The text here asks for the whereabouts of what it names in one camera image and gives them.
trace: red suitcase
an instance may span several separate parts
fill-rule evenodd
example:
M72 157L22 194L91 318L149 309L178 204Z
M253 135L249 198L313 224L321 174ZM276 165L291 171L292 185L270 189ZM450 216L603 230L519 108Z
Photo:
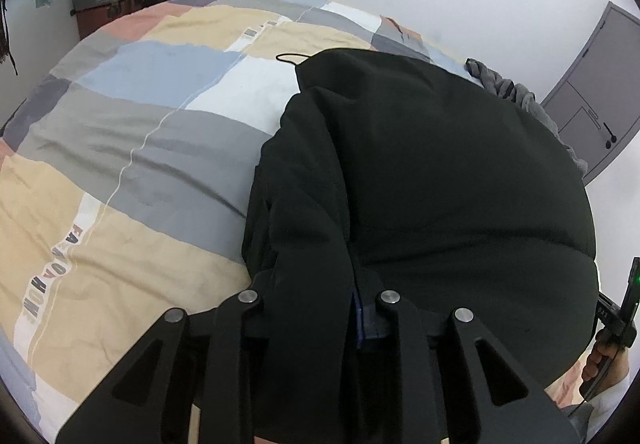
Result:
M121 0L117 4L75 12L80 39L86 38L105 24L142 9L145 0Z

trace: crumpled gray cloth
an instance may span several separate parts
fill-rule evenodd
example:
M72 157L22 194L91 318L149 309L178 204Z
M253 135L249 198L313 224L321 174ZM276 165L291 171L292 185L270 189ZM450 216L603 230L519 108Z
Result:
M540 121L554 136L562 143L562 146L574 160L575 166L584 177L587 175L589 166L583 159L579 159L575 155L574 149L569 145L565 145L558 134L558 125L549 117L542 108L542 105L536 101L536 95L530 92L524 85L515 83L510 79L504 79L495 70L489 69L484 63L469 58L466 60L465 68L471 76L478 78L485 90L496 95L498 98L508 99L522 110L527 111L535 119Z

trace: black jacket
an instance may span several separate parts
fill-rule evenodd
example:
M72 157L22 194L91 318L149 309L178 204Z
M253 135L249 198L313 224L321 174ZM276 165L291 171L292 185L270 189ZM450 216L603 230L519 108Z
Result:
M353 257L420 309L470 308L541 386L569 369L598 282L588 199L553 135L420 60L335 49L296 73L242 247L252 277L272 270L270 420L336 415Z

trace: white sleeve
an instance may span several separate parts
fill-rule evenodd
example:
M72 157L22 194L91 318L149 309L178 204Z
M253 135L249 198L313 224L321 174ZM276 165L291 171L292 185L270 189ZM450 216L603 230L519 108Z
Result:
M589 417L589 425L587 429L588 442L594 435L604 426L604 423L608 421L611 414L620 404L620 401L625 396L626 391L629 389L630 378L629 374L621 380L615 386L608 388L601 394L596 395L590 400L590 405L593 406L593 412Z

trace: person's arm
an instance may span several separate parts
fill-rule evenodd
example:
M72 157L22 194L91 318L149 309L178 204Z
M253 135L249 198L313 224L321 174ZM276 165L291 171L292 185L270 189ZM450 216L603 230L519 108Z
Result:
M598 364L606 357L615 357L609 372L596 389L596 396L589 403L593 407L593 412L589 417L587 442L608 421L629 388L629 351L627 348L618 350L617 345L602 343L608 337L609 334L605 329L598 332L596 344L593 345L593 350L582 369L582 380L593 379L598 375Z

